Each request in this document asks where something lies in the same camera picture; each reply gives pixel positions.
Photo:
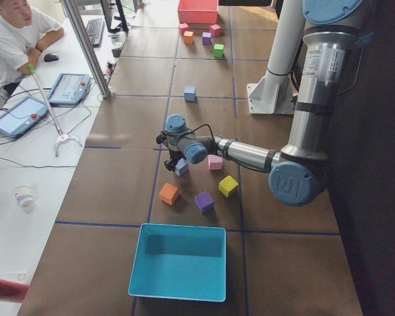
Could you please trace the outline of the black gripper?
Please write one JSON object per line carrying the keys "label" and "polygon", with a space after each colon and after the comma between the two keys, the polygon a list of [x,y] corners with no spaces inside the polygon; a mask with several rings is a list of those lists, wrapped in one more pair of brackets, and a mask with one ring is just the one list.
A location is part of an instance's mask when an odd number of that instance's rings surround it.
{"label": "black gripper", "polygon": [[179,160],[183,158],[184,155],[181,151],[174,151],[171,149],[169,150],[169,155],[170,155],[170,159],[165,160],[164,165],[168,171],[173,171],[173,165],[174,168],[176,168],[179,163]]}

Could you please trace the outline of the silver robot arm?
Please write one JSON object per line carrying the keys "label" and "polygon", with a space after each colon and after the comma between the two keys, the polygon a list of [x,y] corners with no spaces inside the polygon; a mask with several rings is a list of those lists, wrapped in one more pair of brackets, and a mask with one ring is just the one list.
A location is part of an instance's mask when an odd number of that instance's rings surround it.
{"label": "silver robot arm", "polygon": [[265,149],[214,134],[197,136],[182,115],[167,117],[156,142],[169,150],[165,166],[197,164],[213,154],[269,175],[282,203],[311,203],[327,185],[325,132],[333,113],[346,53],[371,35],[375,1],[285,1],[267,70],[248,86],[253,114],[291,114],[288,143]]}

